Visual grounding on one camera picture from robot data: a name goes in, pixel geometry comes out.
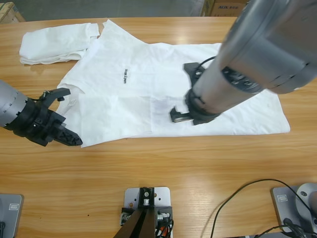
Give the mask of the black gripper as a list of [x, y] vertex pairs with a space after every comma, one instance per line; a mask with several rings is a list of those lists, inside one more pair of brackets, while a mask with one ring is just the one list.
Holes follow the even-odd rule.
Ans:
[[24, 109], [8, 125], [8, 129], [42, 146], [53, 140], [66, 146], [82, 145], [80, 136], [62, 125], [65, 118], [49, 109], [55, 100], [64, 101], [64, 97], [70, 94], [69, 89], [58, 88], [46, 90], [36, 101], [28, 98]]
[[[184, 71], [190, 78], [191, 85], [194, 86], [199, 80], [205, 68], [197, 62], [183, 64]], [[201, 97], [197, 96], [193, 89], [190, 89], [185, 96], [185, 103], [188, 107], [188, 113], [181, 113], [173, 107], [169, 114], [170, 119], [173, 123], [179, 123], [184, 121], [193, 120], [193, 125], [199, 125], [209, 123], [216, 117], [220, 116], [221, 113], [209, 113], [204, 109], [205, 102]]]

